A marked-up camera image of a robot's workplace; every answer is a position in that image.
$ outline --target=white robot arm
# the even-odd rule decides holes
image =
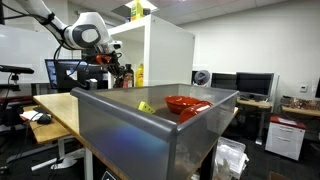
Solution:
[[[95,48],[98,54],[109,56],[109,61],[117,62],[115,49],[121,48],[120,41],[113,41],[108,34],[102,17],[97,12],[81,13],[71,26],[61,22],[42,0],[16,0],[23,9],[45,26],[66,49],[82,50]]]

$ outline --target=metal container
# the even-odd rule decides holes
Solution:
[[[238,91],[173,84],[71,94],[79,102],[81,136],[129,179],[185,179],[201,164],[232,120]],[[179,124],[165,97],[213,104]],[[148,103],[156,112],[137,109]]]

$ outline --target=floor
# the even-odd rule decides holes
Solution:
[[[19,152],[24,152],[32,148],[39,147],[33,139],[32,133],[20,130],[11,135],[10,141],[1,149],[0,166],[7,165],[6,159]],[[304,145],[304,152],[300,160],[294,161],[279,155],[267,152],[264,146],[254,143],[253,139],[243,138],[236,134],[225,134],[226,137],[234,139],[246,145],[245,153],[250,161],[243,172],[241,179],[243,180],[267,180],[269,171],[282,174],[293,180],[319,180],[320,179],[320,158],[315,157],[314,153],[309,149],[308,144]],[[0,143],[3,142],[6,135],[0,136]],[[66,145],[67,151],[72,151],[79,147],[79,144],[71,142]],[[57,148],[22,158],[14,163],[9,164],[11,174],[0,176],[1,180],[43,180],[43,179],[63,179],[63,180],[81,180],[83,176],[83,160],[79,160],[72,168],[63,170],[51,170],[49,167],[42,168],[32,172],[30,167],[40,162],[55,158]],[[105,166],[96,158],[94,158],[94,178],[101,179]]]

